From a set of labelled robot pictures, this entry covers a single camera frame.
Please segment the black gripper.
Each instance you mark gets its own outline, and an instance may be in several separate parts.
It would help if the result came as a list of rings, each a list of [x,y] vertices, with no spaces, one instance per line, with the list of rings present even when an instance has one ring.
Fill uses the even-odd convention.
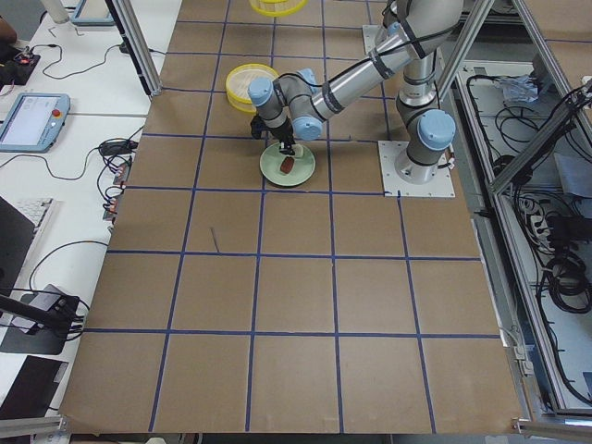
[[[270,132],[281,144],[279,151],[283,154],[296,155],[296,145],[294,140],[294,131],[291,120],[287,117],[284,122],[275,128],[269,127],[260,116],[254,116],[251,120],[251,135],[256,140],[262,139],[264,131]]]

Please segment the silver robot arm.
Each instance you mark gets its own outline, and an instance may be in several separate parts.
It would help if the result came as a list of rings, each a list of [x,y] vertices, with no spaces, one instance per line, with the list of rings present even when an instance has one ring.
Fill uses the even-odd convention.
[[[402,72],[397,109],[410,140],[395,167],[403,180],[427,183],[456,133],[453,118],[435,105],[435,62],[462,12],[461,1],[389,1],[376,45],[333,78],[318,84],[311,70],[302,69],[274,80],[254,79],[248,87],[256,110],[253,138],[268,131],[281,153],[293,154],[297,140],[317,139],[325,122]]]

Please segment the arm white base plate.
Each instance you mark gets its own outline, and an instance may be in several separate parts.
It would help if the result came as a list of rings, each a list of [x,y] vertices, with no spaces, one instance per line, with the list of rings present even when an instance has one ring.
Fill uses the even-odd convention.
[[[363,25],[364,51],[370,52],[373,48],[381,47],[394,33],[393,30],[382,25]]]
[[[419,166],[407,155],[408,142],[378,141],[383,194],[387,197],[418,197],[452,199],[448,159],[444,153],[432,166]]]

